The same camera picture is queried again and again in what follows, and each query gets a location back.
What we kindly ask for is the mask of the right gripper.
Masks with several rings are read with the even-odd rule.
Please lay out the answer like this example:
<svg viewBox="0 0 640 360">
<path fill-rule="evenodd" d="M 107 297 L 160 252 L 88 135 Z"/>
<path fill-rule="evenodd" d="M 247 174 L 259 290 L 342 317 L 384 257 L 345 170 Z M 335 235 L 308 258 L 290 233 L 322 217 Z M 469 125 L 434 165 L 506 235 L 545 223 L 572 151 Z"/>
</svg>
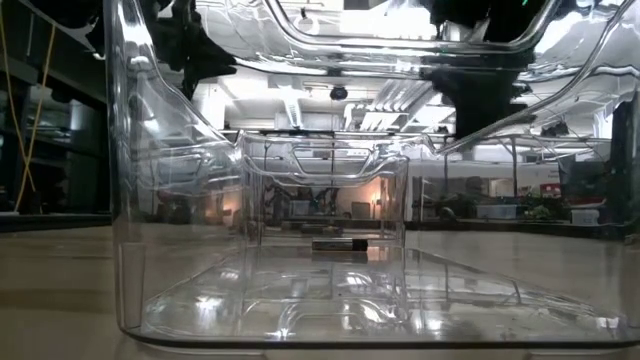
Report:
<svg viewBox="0 0 640 360">
<path fill-rule="evenodd" d="M 436 40 L 448 44 L 452 27 L 466 33 L 452 46 L 439 47 L 422 58 L 422 78 L 455 103 L 454 137 L 462 139 L 504 117 L 499 104 L 480 103 L 514 96 L 513 82 L 533 61 L 529 40 L 539 31 L 548 3 L 543 0 L 429 0 L 430 24 Z"/>
</svg>

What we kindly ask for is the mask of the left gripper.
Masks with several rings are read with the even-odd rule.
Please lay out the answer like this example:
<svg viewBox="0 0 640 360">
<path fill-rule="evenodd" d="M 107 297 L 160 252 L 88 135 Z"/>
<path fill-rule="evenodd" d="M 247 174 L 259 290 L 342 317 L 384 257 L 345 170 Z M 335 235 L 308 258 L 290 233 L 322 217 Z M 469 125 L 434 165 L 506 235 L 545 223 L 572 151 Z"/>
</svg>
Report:
<svg viewBox="0 0 640 360">
<path fill-rule="evenodd" d="M 199 83 L 194 69 L 198 67 L 223 69 L 236 64 L 233 55 L 216 44 L 202 24 L 195 0 L 159 1 L 161 9 L 171 10 L 169 17 L 156 12 L 149 30 L 156 54 L 172 70 L 184 70 L 182 93 L 192 99 Z"/>
</svg>

